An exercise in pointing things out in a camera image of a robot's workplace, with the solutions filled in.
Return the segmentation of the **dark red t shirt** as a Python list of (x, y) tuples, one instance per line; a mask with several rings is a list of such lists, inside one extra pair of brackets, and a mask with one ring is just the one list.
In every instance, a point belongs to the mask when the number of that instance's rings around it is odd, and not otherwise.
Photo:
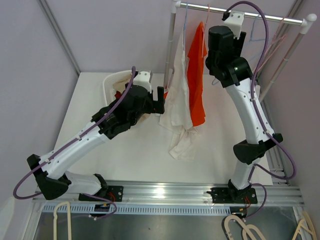
[(116, 93), (115, 93), (114, 97), (115, 97), (116, 99), (120, 99), (120, 98), (121, 98), (121, 96), (122, 96), (122, 93), (121, 93), (121, 92), (119, 92), (119, 91), (116, 91)]

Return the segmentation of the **beige t shirt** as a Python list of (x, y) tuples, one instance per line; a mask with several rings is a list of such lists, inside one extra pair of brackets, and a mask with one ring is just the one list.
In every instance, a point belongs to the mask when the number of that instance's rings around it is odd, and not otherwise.
[[(121, 79), (119, 79), (116, 83), (114, 83), (112, 85), (113, 89), (115, 90), (115, 93), (116, 91), (119, 91), (121, 93), (123, 93), (126, 89), (126, 84), (130, 81), (130, 76), (126, 76), (126, 77), (123, 77)], [(145, 120), (147, 120), (148, 118), (150, 117), (150, 114), (143, 114), (140, 119), (138, 120), (138, 123), (142, 123), (144, 122)]]

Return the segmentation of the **orange t shirt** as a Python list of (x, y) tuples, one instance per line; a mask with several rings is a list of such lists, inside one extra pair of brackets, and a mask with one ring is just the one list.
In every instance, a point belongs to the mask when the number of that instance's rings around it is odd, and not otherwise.
[(204, 73), (204, 58), (202, 58), (203, 26), (204, 23), (201, 21), (195, 31), (189, 51), (185, 53), (185, 74), (189, 87), (189, 108), (193, 127), (202, 125), (206, 117), (202, 98)]

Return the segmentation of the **pink wire hanger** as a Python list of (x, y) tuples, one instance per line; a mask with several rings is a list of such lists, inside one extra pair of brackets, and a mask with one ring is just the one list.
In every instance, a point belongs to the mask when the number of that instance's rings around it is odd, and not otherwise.
[(276, 29), (275, 34), (272, 37), (271, 43), (269, 47), (266, 50), (266, 53), (264, 54), (263, 61), (260, 66), (256, 66), (254, 69), (257, 73), (259, 73), (263, 67), (266, 65), (266, 63), (269, 61), (269, 59), (275, 54), (277, 49), (280, 47), (280, 45), (284, 42), (284, 40), (287, 37), (287, 34), (284, 33), (281, 35), (281, 28), (284, 25), (284, 20), (282, 19)]
[(204, 58), (205, 56), (205, 31), (206, 31), (206, 27), (208, 24), (208, 20), (209, 20), (209, 15), (210, 15), (210, 5), (207, 4), (207, 14), (206, 14), (206, 20), (204, 22), (203, 28), (202, 28), (202, 49), (201, 49), (201, 57)]

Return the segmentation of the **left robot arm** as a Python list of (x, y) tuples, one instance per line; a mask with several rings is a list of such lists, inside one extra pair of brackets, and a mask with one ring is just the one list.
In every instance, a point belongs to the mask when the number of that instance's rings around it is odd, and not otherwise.
[(101, 108), (66, 148), (61, 147), (43, 156), (27, 158), (34, 171), (37, 185), (46, 200), (55, 200), (66, 193), (78, 194), (80, 201), (101, 201), (107, 197), (109, 186), (98, 173), (82, 175), (68, 169), (90, 151), (107, 143), (136, 125), (144, 114), (165, 112), (164, 88), (153, 92), (139, 85), (127, 85), (121, 96)]

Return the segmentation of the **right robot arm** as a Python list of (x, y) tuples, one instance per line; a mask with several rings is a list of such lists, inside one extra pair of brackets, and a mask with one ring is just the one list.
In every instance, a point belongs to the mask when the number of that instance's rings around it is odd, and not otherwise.
[(209, 74), (220, 81), (231, 97), (245, 132), (245, 140), (233, 146), (238, 162), (227, 187), (227, 196), (235, 203), (240, 202), (251, 188), (248, 179), (253, 165), (276, 145), (270, 137), (283, 141), (282, 135), (275, 133), (267, 123), (256, 91), (251, 89), (252, 70), (241, 56), (245, 37), (246, 33), (242, 31), (239, 38), (235, 38), (225, 25), (210, 27), (205, 60)]

